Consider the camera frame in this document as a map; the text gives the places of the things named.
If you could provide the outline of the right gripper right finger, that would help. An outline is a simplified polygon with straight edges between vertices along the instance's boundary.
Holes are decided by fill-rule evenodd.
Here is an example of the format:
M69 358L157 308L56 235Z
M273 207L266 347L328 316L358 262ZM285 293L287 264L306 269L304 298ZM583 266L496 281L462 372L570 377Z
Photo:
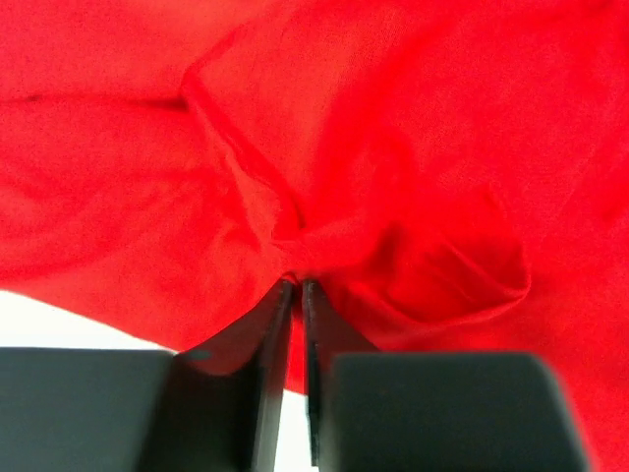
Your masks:
M321 471L586 471L553 372L522 352L385 352L303 286L313 465Z

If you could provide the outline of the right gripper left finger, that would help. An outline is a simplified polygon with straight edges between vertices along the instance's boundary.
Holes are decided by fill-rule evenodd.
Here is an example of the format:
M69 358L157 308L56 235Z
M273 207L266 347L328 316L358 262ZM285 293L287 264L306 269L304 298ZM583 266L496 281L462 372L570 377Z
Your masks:
M5 471L270 471L291 331L276 282L204 343L164 350L6 347Z

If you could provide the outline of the red t shirt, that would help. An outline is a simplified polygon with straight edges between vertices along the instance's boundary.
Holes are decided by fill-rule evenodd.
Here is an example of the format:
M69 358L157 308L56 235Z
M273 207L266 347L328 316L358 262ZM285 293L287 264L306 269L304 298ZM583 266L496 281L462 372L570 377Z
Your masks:
M3 289L186 349L283 275L543 357L626 470L627 3L2 3Z

